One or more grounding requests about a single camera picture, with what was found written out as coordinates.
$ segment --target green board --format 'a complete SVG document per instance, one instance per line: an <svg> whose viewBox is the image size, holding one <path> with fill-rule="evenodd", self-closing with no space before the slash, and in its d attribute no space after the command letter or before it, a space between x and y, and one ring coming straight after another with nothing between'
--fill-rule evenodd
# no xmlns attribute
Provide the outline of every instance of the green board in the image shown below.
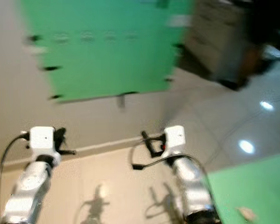
<svg viewBox="0 0 280 224"><path fill-rule="evenodd" d="M173 15L188 14L188 0L20 0L53 95L61 101L162 91L175 64L183 28Z"/></svg>
<svg viewBox="0 0 280 224"><path fill-rule="evenodd" d="M280 224L280 155L210 175L224 224L247 223L236 210L252 209L254 224Z"/></svg>

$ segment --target beige wall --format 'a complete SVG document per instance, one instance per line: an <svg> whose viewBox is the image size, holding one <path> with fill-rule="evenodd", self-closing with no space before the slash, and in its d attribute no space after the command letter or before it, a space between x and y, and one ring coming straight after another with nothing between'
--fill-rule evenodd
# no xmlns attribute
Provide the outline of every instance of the beige wall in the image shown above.
<svg viewBox="0 0 280 224"><path fill-rule="evenodd" d="M36 69L36 59L23 46L25 32L14 0L0 0L0 156L6 144L32 126L65 126L68 145L84 147L139 135L142 129L159 131L164 121L166 93L126 97L126 109L117 98L57 104L47 75ZM15 144L8 160L29 156L23 142Z"/></svg>

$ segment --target floor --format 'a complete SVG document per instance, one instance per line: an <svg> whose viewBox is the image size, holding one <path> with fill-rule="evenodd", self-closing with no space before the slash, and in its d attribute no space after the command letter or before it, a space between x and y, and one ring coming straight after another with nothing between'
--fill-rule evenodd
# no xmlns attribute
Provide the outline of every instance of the floor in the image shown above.
<svg viewBox="0 0 280 224"><path fill-rule="evenodd" d="M280 62L241 92L181 69L175 74L164 125L184 126L186 153L209 172L280 153ZM241 140L249 143L241 148ZM169 168L158 164L132 171L129 152L125 148L63 162L54 171L38 223L178 223L171 209L177 189ZM143 146L134 161L150 161ZM4 175L2 203L20 173Z"/></svg>

